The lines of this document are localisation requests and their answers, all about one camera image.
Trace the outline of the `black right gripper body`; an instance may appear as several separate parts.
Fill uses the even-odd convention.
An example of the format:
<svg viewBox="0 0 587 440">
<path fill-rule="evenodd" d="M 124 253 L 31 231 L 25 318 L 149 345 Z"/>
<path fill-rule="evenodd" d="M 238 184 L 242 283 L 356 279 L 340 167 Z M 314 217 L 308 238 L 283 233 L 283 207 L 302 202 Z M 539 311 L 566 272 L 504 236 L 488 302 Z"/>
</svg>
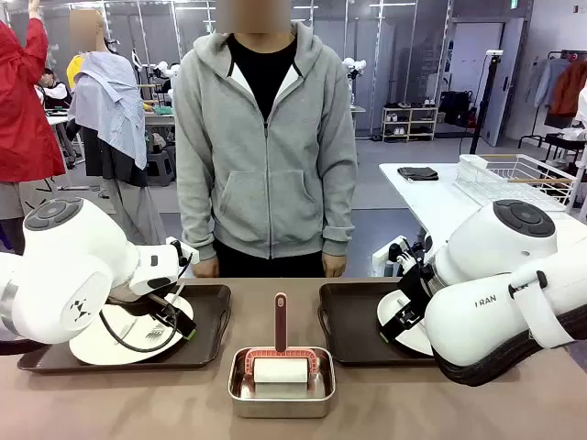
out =
<svg viewBox="0 0 587 440">
<path fill-rule="evenodd" d="M 432 267 L 420 261 L 403 261 L 401 267 L 403 276 L 398 283 L 400 291 L 409 300 L 426 300 L 427 306 L 432 297 L 428 286 L 434 275 Z"/>
</svg>

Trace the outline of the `person right hand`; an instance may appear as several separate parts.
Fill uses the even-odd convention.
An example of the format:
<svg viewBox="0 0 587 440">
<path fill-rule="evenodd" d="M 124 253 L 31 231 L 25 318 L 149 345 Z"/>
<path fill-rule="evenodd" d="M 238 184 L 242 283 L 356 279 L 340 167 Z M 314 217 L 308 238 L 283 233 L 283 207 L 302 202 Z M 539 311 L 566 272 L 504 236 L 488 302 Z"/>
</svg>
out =
<svg viewBox="0 0 587 440">
<path fill-rule="evenodd" d="M 219 260 L 217 257 L 199 261 L 192 266 L 196 278 L 212 279 L 220 277 Z"/>
</svg>

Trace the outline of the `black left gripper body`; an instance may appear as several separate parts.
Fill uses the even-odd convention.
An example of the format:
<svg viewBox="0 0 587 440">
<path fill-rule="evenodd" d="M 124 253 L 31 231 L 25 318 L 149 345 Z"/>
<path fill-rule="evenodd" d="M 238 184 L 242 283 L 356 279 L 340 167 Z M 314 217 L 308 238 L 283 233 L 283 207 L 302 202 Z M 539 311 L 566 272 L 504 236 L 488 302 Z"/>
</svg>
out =
<svg viewBox="0 0 587 440">
<path fill-rule="evenodd" d="M 110 296 L 107 299 L 107 304 L 121 307 L 132 316 L 154 315 L 160 310 L 160 304 L 148 295 L 143 295 L 133 302 L 118 300 Z"/>
</svg>

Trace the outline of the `person left hand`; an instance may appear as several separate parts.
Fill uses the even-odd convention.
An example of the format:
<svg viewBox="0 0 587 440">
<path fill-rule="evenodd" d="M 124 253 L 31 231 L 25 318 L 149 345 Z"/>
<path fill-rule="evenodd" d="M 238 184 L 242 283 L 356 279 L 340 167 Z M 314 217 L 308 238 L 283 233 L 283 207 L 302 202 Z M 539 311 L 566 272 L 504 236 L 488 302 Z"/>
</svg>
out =
<svg viewBox="0 0 587 440">
<path fill-rule="evenodd" d="M 339 278 L 343 275 L 347 266 L 346 256 L 332 256 L 322 253 L 322 265 L 326 278 Z"/>
</svg>

